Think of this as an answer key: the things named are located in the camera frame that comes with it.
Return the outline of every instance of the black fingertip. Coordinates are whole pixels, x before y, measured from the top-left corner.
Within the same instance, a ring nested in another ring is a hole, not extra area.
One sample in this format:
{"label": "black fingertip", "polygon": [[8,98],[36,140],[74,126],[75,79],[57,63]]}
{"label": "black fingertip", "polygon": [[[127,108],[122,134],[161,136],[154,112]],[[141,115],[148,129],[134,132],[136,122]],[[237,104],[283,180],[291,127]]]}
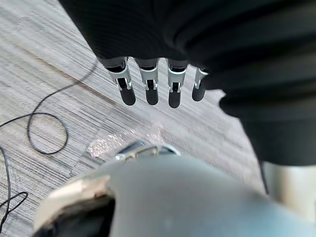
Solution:
{"label": "black fingertip", "polygon": [[131,87],[129,90],[127,88],[123,88],[120,90],[120,95],[125,104],[130,106],[135,104],[136,98],[133,87]]}
{"label": "black fingertip", "polygon": [[196,89],[195,86],[193,87],[192,99],[194,101],[201,101],[204,98],[204,94],[205,94],[204,86],[200,85],[198,89]]}
{"label": "black fingertip", "polygon": [[149,89],[146,90],[146,99],[148,104],[155,105],[158,103],[158,89]]}
{"label": "black fingertip", "polygon": [[181,93],[169,92],[169,106],[172,108],[178,108],[180,105]]}

